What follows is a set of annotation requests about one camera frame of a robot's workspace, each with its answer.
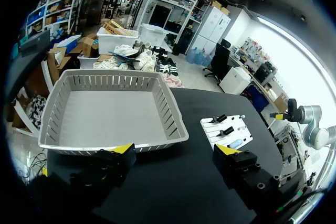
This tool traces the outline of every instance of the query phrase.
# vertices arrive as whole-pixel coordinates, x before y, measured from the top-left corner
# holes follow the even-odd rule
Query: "gray plastic basket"
[[[134,143],[137,152],[188,140],[175,98],[159,73],[66,70],[50,93],[38,145],[92,155]]]

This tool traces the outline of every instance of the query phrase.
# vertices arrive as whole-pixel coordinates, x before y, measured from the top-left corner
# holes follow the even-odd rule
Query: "water bottle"
[[[211,61],[212,61],[211,55],[206,56],[205,59],[202,62],[202,66],[204,66],[204,67],[209,66]]]
[[[189,52],[187,53],[187,62],[191,64],[195,63],[196,54],[197,54],[197,47],[195,47],[194,50],[189,50]]]
[[[203,50],[197,54],[195,64],[201,65],[204,59],[205,59],[205,49],[203,48]]]

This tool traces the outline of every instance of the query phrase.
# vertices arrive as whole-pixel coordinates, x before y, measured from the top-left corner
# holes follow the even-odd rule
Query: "black office chair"
[[[206,69],[211,72],[211,73],[205,74],[204,77],[208,77],[208,76],[215,77],[217,80],[217,85],[219,85],[220,81],[223,80],[223,78],[226,76],[226,74],[229,72],[231,68],[231,66],[227,64],[229,60],[230,51],[226,47],[222,46],[221,44],[217,43],[216,45],[215,55],[212,58],[212,61],[210,63],[211,69],[203,68],[203,71]],[[227,42],[225,43],[225,46],[230,47],[231,44]]]

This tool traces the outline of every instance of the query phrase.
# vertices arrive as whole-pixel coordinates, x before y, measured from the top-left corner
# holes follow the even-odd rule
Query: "ceiling light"
[[[258,20],[263,23],[266,26],[269,26],[270,28],[274,29],[275,31],[277,31],[278,33],[280,33],[281,35],[283,35],[284,37],[286,37],[287,39],[289,39],[294,45],[296,45],[298,48],[301,49],[301,51],[308,56],[308,58],[315,64],[315,66],[320,70],[322,76],[325,78],[325,80],[327,81],[330,89],[332,90],[334,96],[336,97],[336,86],[333,82],[333,80],[331,79],[330,75],[328,74],[328,72],[325,70],[325,68],[322,66],[322,64],[319,62],[319,60],[312,54],[312,52],[310,52],[308,50],[307,47],[305,47],[301,42],[299,42],[297,39],[295,39],[293,36],[291,36],[288,32],[284,31],[283,29],[281,29],[280,27],[274,25],[273,23],[258,17]]]

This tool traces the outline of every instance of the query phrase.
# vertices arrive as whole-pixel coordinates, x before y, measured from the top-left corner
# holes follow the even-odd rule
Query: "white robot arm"
[[[327,129],[320,129],[319,124],[322,117],[321,107],[300,106],[297,109],[296,100],[288,100],[288,112],[284,114],[273,113],[270,117],[279,120],[288,120],[290,122],[298,122],[300,124],[308,124],[303,131],[303,140],[305,144],[316,150],[336,142],[336,125]]]

